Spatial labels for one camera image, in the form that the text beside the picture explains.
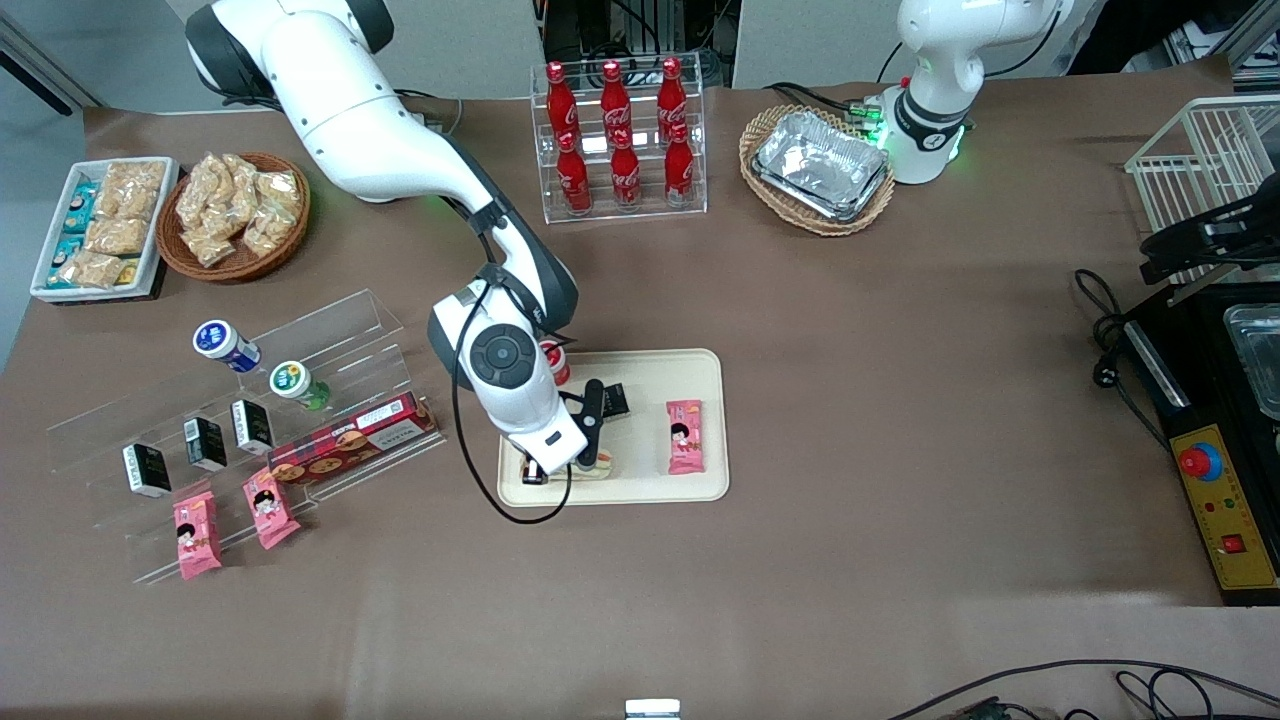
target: wicker basket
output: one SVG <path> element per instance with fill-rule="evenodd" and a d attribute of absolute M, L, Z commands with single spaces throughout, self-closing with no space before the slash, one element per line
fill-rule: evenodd
<path fill-rule="evenodd" d="M 763 145 L 769 137 L 773 128 L 777 127 L 778 120 L 788 113 L 797 113 L 800 110 L 812 110 L 817 113 L 818 117 L 831 123 L 832 127 L 847 133 L 854 132 L 852 126 L 841 120 L 836 115 L 827 113 L 826 110 L 817 110 L 803 105 L 780 105 L 765 110 L 746 124 L 746 129 L 742 131 L 741 140 L 737 141 L 737 156 L 739 165 L 742 170 L 742 179 L 746 181 L 751 192 L 763 200 L 764 204 L 777 213 L 780 218 L 792 225 L 796 225 L 797 228 L 804 228 L 812 233 L 826 237 L 854 234 L 855 232 L 872 224 L 872 220 L 874 220 L 877 215 L 884 210 L 884 206 L 888 205 L 890 197 L 893 196 L 892 170 L 890 170 L 884 182 L 881 183 L 876 195 L 873 195 L 867 202 L 867 206 L 863 208 L 863 211 L 854 218 L 852 223 L 837 223 L 822 217 L 813 208 L 809 208 L 795 197 L 791 197 L 772 184 L 762 181 L 755 173 L 751 172 L 751 156 L 755 155 L 755 151 L 759 150 L 760 145 Z"/>
<path fill-rule="evenodd" d="M 302 245 L 302 237 L 307 232 L 307 217 L 311 214 L 311 186 L 307 183 L 307 177 L 302 174 L 302 170 L 297 165 L 284 158 L 268 155 L 266 152 L 242 152 L 241 158 L 252 163 L 255 168 L 264 173 L 293 172 L 293 176 L 298 179 L 298 193 L 302 197 L 302 209 L 298 210 L 298 224 L 293 225 L 293 231 L 285 236 L 280 246 L 266 258 L 255 255 L 243 242 L 238 241 L 237 233 L 237 237 L 232 240 L 236 252 L 223 258 L 212 268 L 201 266 L 200 261 L 196 260 L 196 256 L 191 254 L 187 243 L 182 240 L 183 227 L 177 211 L 178 199 L 191 179 L 191 176 L 187 176 L 178 181 L 177 187 L 173 188 L 173 192 L 164 201 L 164 208 L 160 210 L 160 227 L 156 228 L 156 247 L 159 247 L 160 256 L 164 258 L 164 261 L 170 268 L 188 278 L 215 283 L 255 281 L 276 270 Z"/>

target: yellow control panel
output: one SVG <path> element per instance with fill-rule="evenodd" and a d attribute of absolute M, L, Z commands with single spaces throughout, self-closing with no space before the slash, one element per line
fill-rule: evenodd
<path fill-rule="evenodd" d="M 1217 425 L 1170 441 L 1201 537 L 1222 589 L 1277 587 L 1262 536 Z"/>

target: white wire rack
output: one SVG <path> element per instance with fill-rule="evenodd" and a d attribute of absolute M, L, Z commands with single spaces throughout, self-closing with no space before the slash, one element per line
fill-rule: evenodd
<path fill-rule="evenodd" d="M 1280 95 L 1202 97 L 1187 104 L 1125 163 L 1138 184 L 1151 232 L 1248 197 L 1275 172 L 1268 147 L 1280 151 Z M 1213 274 L 1201 265 L 1175 274 L 1189 284 Z M 1235 270 L 1224 282 L 1280 279 L 1280 265 Z"/>

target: brown tablecloth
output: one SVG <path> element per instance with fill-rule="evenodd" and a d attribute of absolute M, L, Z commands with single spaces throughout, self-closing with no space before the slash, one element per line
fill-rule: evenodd
<path fill-rule="evenodd" d="M 209 316 L 255 334 L 365 287 L 410 328 L 417 387 L 451 423 L 422 328 L 483 255 L 436 200 L 337 191 L 279 115 L 90 111 L 93 158 L 271 151 L 308 169 L 315 210 L 300 255 L 260 282 L 170 275 L 155 302 L 33 304 L 0 379 L 0 702 L 18 717 L 562 719 L 669 696 L 691 719 L 874 719 L 1069 656 L 1274 685 L 1280 611 L 1216 607 L 1167 457 L 1089 382 L 1094 313 L 1070 291 L 1083 265 L 1142 297 L 1119 164 L 1187 100 L 1228 92 L 1216 63 L 992 82 L 946 174 L 899 187 L 847 240 L 783 224 L 739 177 L 739 132 L 769 92 L 712 95 L 705 217 L 554 227 L 527 105 L 468 102 L 460 140 L 581 283 L 581 347 L 719 355 L 728 495 L 520 528 L 451 442 L 321 506 L 252 568 L 150 588 L 129 584 L 120 538 L 88 528 L 83 488 L 49 474 L 45 428 L 200 363 L 187 337 Z M 495 433 L 463 402 L 492 475 Z M 1121 710 L 1102 670 L 997 692 Z"/>

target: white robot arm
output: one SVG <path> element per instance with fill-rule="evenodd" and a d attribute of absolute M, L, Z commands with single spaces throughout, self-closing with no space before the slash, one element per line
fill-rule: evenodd
<path fill-rule="evenodd" d="M 201 79 L 223 95 L 275 96 L 334 184 L 372 202 L 440 195 L 493 238 L 502 265 L 490 256 L 475 282 L 438 302 L 428 338 L 494 425 L 554 471 L 588 441 L 535 338 L 568 324 L 577 286 L 471 155 L 404 109 L 372 59 L 390 37 L 381 0 L 219 0 L 187 20 Z"/>
<path fill-rule="evenodd" d="M 942 174 L 960 126 L 982 88 L 978 50 L 1020 42 L 1047 31 L 1074 0 L 902 0 L 897 32 L 915 51 L 906 88 L 881 96 L 884 150 L 899 182 L 918 184 Z"/>

